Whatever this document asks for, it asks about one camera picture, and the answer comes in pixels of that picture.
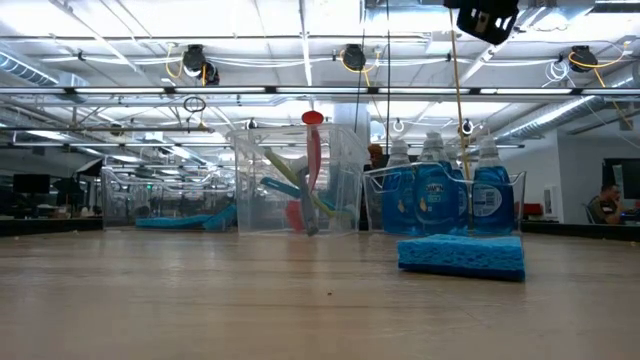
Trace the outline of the long ceiling light strip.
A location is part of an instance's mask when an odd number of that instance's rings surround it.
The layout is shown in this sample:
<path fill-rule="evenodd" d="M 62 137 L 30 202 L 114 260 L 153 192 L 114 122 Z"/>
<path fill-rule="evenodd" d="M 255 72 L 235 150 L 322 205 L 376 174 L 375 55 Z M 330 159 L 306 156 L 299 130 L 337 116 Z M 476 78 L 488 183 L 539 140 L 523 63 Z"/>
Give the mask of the long ceiling light strip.
<path fill-rule="evenodd" d="M 640 88 L 477 88 L 463 87 L 0 87 L 0 95 L 489 95 L 489 96 L 640 96 Z"/>

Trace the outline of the red pink dish brush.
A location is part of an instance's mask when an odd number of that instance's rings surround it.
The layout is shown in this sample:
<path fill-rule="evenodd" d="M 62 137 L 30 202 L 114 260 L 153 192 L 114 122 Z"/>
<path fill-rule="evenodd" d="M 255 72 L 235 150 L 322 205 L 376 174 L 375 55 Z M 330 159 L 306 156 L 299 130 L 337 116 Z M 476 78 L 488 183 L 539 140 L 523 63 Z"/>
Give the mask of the red pink dish brush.
<path fill-rule="evenodd" d="M 321 165 L 321 140 L 318 125 L 321 124 L 323 120 L 324 116 L 315 110 L 309 110 L 302 115 L 302 122 L 307 126 L 305 156 L 308 158 L 309 175 L 307 176 L 307 182 L 311 194 L 315 189 Z M 287 220 L 295 232 L 306 234 L 301 218 L 301 209 L 293 206 L 294 201 L 295 199 L 289 201 L 285 208 Z"/>

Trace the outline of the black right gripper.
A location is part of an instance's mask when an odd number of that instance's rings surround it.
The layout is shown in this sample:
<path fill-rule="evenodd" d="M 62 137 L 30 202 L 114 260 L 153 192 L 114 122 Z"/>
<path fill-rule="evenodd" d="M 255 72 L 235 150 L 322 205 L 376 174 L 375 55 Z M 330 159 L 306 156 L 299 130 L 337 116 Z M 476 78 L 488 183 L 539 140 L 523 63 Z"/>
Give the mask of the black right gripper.
<path fill-rule="evenodd" d="M 519 0 L 442 0 L 445 7 L 459 9 L 456 25 L 464 33 L 492 45 L 511 34 L 518 17 Z"/>

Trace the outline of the clear deep plastic bin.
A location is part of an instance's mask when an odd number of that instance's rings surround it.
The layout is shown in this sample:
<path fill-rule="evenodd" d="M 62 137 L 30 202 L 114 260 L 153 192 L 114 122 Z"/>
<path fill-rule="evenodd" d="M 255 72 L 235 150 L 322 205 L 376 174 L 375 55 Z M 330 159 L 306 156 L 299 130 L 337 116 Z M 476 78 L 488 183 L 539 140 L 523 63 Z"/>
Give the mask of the clear deep plastic bin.
<path fill-rule="evenodd" d="M 348 127 L 318 125 L 321 165 L 312 194 L 331 210 L 353 211 L 356 218 L 330 218 L 315 205 L 319 232 L 314 236 L 340 236 L 358 230 L 363 169 L 368 152 Z M 243 235 L 302 235 L 289 225 L 285 208 L 295 198 L 260 183 L 270 177 L 293 185 L 264 156 L 270 148 L 292 170 L 292 163 L 306 155 L 307 126 L 236 130 L 228 135 L 235 152 L 238 229 Z"/>

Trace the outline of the clear shallow plastic bin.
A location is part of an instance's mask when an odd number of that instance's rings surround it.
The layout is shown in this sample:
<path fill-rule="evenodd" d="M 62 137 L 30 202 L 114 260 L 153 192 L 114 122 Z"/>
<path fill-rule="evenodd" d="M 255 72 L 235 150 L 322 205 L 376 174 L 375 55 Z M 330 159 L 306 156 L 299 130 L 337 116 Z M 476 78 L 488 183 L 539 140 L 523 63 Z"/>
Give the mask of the clear shallow plastic bin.
<path fill-rule="evenodd" d="M 411 163 L 414 173 L 414 183 L 415 183 L 415 173 L 416 168 L 419 162 Z M 368 221 L 368 229 L 374 232 L 385 232 L 383 229 L 383 179 L 384 179 L 385 168 L 378 170 L 367 171 L 364 174 L 364 196 L 366 201 L 366 215 Z M 526 183 L 526 174 L 524 172 L 520 172 L 517 174 L 509 174 L 511 179 L 511 184 L 513 186 L 514 191 L 514 229 L 511 234 L 516 233 L 520 230 L 520 224 L 523 217 L 523 207 L 524 207 L 524 195 L 525 195 L 525 183 Z M 459 236 L 471 236 L 471 237 L 496 237 L 496 236 L 509 236 L 508 235 L 484 235 L 475 231 L 473 227 L 473 202 L 472 202 L 472 184 L 473 178 L 470 180 L 466 179 L 466 183 L 468 185 L 468 193 L 469 193 L 469 215 L 470 221 L 468 226 L 468 231 L 465 235 Z M 414 195 L 414 210 L 416 217 L 416 197 Z M 426 234 L 423 230 L 422 224 L 417 220 L 418 233 L 415 235 L 407 235 L 407 236 L 429 236 L 430 234 Z"/>
<path fill-rule="evenodd" d="M 137 228 L 137 218 L 213 216 L 236 205 L 234 175 L 221 168 L 158 172 L 106 168 L 101 173 L 101 195 L 106 228 Z"/>

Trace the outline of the blue dish brush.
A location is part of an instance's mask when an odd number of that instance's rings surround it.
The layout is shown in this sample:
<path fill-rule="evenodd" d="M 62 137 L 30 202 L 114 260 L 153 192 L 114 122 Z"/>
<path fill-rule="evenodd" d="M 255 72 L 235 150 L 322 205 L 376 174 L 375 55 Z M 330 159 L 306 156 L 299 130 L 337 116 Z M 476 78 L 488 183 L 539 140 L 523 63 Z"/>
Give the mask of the blue dish brush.
<path fill-rule="evenodd" d="M 286 183 L 283 183 L 279 180 L 276 180 L 270 177 L 262 178 L 260 183 L 266 187 L 269 187 L 273 190 L 276 190 L 278 192 L 284 193 L 285 195 L 289 195 L 295 198 L 293 206 L 296 206 L 299 209 L 302 208 L 302 205 L 301 205 L 302 201 L 300 200 L 301 192 L 298 187 L 288 185 Z"/>

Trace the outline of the green dish brush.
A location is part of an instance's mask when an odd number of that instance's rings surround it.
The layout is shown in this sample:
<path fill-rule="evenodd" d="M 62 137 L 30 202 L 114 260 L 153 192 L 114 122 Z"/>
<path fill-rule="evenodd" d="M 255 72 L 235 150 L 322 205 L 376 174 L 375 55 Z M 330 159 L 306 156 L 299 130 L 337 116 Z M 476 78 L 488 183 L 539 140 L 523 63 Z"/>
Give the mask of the green dish brush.
<path fill-rule="evenodd" d="M 293 185 L 300 186 L 299 181 L 296 179 L 294 172 L 283 162 L 283 160 L 276 155 L 270 148 L 264 150 L 264 156 L 271 162 L 273 166 Z M 337 217 L 338 215 L 347 216 L 355 219 L 355 213 L 353 211 L 335 211 L 331 210 L 326 203 L 321 201 L 316 195 L 310 194 L 310 198 L 313 204 L 324 214 L 330 218 Z"/>

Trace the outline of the silver ceiling duct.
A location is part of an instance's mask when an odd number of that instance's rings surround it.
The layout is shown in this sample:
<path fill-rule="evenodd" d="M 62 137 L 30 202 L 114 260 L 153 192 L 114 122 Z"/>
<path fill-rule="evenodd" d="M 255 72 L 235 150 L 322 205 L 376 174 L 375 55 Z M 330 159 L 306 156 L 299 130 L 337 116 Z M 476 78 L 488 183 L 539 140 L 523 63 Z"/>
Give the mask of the silver ceiling duct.
<path fill-rule="evenodd" d="M 521 117 L 493 134 L 497 143 L 541 135 L 561 125 L 587 116 L 606 105 L 600 96 L 583 96 L 564 103 L 546 105 Z"/>
<path fill-rule="evenodd" d="M 8 50 L 0 50 L 0 71 L 40 87 L 82 87 L 88 82 L 74 73 L 56 72 L 38 67 Z"/>

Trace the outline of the person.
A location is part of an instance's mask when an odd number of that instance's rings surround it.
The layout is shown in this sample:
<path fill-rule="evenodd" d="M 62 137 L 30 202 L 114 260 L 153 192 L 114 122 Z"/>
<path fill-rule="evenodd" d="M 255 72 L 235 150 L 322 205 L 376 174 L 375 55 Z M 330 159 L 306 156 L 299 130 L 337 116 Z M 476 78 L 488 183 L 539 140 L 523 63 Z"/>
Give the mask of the person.
<path fill-rule="evenodd" d="M 380 169 L 386 166 L 387 159 L 383 148 L 379 144 L 370 144 L 368 146 L 368 151 L 370 155 L 370 162 L 365 165 L 365 171 Z"/>
<path fill-rule="evenodd" d="M 605 184 L 600 193 L 587 205 L 594 224 L 621 225 L 624 208 L 620 204 L 620 191 L 616 184 Z"/>

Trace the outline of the black monitor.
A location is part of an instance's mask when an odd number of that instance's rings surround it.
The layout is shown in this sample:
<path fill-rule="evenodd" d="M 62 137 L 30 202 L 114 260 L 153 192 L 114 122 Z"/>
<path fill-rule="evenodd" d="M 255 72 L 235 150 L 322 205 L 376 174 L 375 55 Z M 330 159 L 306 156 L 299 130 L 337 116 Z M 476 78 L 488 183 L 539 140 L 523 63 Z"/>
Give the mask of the black monitor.
<path fill-rule="evenodd" d="M 15 193 L 48 194 L 50 181 L 48 174 L 14 174 L 12 189 Z"/>

